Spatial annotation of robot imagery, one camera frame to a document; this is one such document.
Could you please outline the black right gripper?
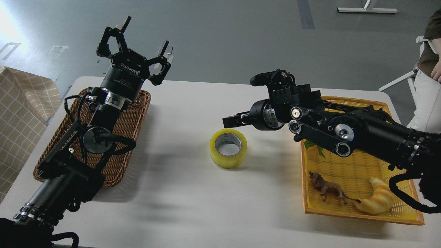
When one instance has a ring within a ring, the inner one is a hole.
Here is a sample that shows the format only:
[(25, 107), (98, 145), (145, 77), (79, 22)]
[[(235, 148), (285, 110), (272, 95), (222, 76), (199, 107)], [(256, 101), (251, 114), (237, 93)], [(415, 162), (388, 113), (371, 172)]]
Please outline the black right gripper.
[(271, 114), (272, 110), (269, 99), (260, 100), (255, 102), (249, 111), (222, 118), (223, 126), (236, 128), (252, 124), (260, 131), (276, 131), (278, 120)]

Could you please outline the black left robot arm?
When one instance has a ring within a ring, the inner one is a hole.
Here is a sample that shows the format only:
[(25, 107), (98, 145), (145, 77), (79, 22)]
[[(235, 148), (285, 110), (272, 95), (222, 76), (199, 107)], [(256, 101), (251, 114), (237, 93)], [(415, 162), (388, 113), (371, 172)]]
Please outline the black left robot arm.
[(44, 180), (31, 199), (12, 220), (1, 219), (2, 248), (51, 248), (55, 241), (71, 238), (74, 232), (54, 234), (65, 211), (76, 212), (81, 203), (91, 201), (105, 182), (103, 170), (111, 157), (125, 155), (136, 147), (133, 138), (117, 135), (114, 127), (122, 113), (136, 101), (146, 80), (160, 85), (171, 64), (164, 53), (151, 59), (128, 48), (124, 33), (131, 20), (121, 27), (106, 27), (96, 54), (109, 58), (111, 66), (99, 87), (90, 87), (79, 99), (76, 117), (64, 101), (71, 126), (39, 163)]

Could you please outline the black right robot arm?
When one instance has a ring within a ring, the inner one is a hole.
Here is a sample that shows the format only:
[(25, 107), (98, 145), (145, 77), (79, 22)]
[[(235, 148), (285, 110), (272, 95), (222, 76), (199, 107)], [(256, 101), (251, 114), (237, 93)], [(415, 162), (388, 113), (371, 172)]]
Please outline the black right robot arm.
[(398, 198), (423, 213), (440, 213), (440, 134), (407, 128), (372, 105), (353, 107), (325, 101), (309, 84), (296, 84), (285, 70), (260, 73), (252, 86), (266, 86), (269, 98), (247, 112), (225, 117), (225, 128), (253, 125), (276, 131), (289, 125), (294, 140), (312, 142), (340, 157), (361, 150), (389, 163), (389, 170), (404, 169), (389, 187)]

